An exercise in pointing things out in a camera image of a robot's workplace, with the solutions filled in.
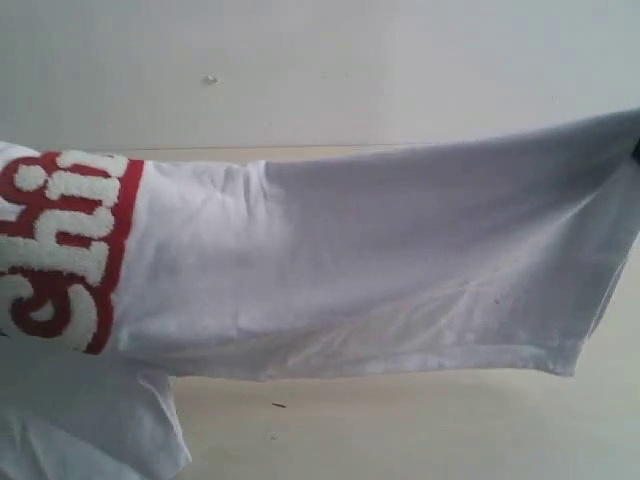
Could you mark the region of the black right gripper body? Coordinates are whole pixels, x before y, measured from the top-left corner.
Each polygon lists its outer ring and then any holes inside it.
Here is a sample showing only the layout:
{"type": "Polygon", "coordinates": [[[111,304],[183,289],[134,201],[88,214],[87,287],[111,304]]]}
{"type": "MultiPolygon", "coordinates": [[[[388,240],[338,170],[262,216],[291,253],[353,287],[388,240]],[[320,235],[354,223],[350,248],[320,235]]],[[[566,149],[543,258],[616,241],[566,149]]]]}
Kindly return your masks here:
{"type": "Polygon", "coordinates": [[[632,158],[636,161],[638,165],[640,164],[640,140],[639,139],[632,151],[632,158]]]}

